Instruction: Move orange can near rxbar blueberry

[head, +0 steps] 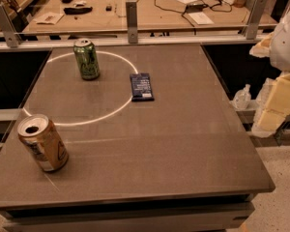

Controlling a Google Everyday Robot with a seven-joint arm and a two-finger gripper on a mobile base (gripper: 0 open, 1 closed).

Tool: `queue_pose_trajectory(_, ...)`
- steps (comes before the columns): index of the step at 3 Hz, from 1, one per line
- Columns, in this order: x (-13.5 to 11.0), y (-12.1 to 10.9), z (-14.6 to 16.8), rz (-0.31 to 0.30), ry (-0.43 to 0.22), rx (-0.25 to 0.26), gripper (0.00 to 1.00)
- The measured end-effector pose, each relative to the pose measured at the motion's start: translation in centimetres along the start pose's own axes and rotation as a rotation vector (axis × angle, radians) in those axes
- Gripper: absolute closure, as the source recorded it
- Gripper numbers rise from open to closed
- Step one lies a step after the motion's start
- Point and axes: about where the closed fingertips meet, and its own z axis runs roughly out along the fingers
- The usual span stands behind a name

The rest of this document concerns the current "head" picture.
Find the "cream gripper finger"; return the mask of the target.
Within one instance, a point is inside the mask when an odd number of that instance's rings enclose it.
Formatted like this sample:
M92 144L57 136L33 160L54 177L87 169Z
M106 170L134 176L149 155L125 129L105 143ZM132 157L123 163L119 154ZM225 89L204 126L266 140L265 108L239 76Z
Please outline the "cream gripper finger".
M254 45L250 51L249 54L258 57L258 58L264 58L270 56L270 45L272 42L274 33L270 33L267 35L262 41Z
M275 80L266 79L257 96L257 108L251 132L268 137L276 132L290 115L290 72L283 72Z

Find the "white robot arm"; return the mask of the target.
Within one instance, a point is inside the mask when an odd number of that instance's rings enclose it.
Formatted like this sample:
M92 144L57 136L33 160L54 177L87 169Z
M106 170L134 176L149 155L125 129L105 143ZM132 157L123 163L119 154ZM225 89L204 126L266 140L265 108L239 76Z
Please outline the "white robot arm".
M281 74L267 78L256 98L252 134L268 137L276 132L290 115L290 11L280 20L274 32L249 52L253 56L270 58Z

